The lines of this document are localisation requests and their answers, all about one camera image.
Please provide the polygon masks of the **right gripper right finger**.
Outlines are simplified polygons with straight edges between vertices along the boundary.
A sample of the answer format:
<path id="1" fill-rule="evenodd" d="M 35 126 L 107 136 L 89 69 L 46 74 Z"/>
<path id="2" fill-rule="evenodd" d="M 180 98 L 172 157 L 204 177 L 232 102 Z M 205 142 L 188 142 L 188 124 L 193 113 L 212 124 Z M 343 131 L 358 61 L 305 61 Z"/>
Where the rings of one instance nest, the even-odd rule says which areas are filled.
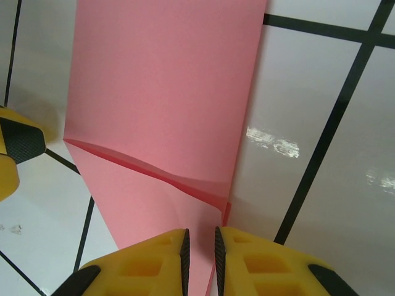
<path id="1" fill-rule="evenodd" d="M 316 257 L 232 227 L 215 230 L 218 296 L 359 296 Z"/>

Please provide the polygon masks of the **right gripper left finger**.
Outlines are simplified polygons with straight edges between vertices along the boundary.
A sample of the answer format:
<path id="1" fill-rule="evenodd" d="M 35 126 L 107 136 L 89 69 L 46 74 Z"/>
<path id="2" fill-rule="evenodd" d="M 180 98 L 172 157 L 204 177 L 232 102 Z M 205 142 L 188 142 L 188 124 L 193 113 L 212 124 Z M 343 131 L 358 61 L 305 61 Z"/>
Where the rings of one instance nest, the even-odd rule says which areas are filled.
<path id="1" fill-rule="evenodd" d="M 174 229 L 92 260 L 51 296 L 188 296 L 190 238 Z"/>

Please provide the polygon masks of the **pink paper sheet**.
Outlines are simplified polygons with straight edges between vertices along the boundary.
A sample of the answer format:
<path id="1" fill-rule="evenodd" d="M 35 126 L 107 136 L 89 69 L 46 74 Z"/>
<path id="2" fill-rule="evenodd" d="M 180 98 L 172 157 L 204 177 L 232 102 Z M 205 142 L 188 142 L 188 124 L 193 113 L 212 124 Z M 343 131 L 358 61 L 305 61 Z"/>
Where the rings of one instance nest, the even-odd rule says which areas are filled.
<path id="1" fill-rule="evenodd" d="M 267 0 L 77 0 L 64 141 L 115 243 L 191 235 L 206 296 Z"/>

